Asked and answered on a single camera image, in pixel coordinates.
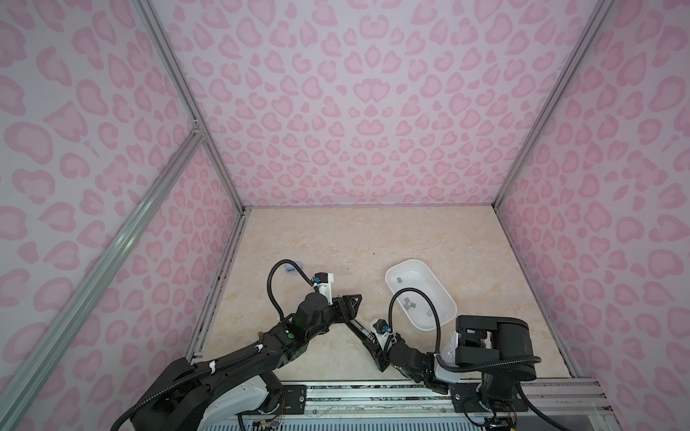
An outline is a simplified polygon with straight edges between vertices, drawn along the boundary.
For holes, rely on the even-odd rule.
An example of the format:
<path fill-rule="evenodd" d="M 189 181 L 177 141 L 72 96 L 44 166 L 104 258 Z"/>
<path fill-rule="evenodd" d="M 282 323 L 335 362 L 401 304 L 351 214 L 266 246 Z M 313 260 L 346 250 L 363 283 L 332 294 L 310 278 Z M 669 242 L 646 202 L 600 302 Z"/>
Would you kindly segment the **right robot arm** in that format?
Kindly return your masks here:
<path fill-rule="evenodd" d="M 485 409 L 513 402 L 522 382 L 537 379 L 529 326 L 517 318 L 460 315 L 450 358 L 440 352 L 423 353 L 410 347 L 399 334 L 384 348 L 384 358 L 404 377 L 435 393 L 447 394 L 462 376 L 478 372 L 481 381 L 471 400 Z"/>

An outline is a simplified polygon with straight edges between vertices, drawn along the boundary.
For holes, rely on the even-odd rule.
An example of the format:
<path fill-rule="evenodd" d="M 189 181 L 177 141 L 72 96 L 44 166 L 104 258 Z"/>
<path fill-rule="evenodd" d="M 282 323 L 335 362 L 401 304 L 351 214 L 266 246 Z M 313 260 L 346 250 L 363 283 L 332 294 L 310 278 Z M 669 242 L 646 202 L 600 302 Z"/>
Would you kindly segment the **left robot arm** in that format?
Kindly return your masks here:
<path fill-rule="evenodd" d="M 222 395 L 253 377 L 268 375 L 307 351 L 310 341 L 332 325 L 356 319 L 361 295 L 329 301 L 312 292 L 298 310 L 279 321 L 257 341 L 210 361 L 191 364 L 181 358 L 168 365 L 145 394 L 111 425 L 130 422 L 136 430 L 196 430 L 206 410 Z"/>

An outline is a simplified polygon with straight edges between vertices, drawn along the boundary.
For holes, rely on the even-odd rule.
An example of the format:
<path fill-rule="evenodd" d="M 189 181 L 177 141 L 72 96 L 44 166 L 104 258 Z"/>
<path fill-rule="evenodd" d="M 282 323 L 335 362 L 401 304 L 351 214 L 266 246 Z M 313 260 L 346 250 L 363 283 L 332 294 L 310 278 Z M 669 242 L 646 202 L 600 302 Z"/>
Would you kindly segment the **blue small stapler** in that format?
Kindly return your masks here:
<path fill-rule="evenodd" d="M 301 262 L 286 263 L 284 265 L 285 271 L 287 273 L 295 273 L 303 270 L 303 265 Z"/>

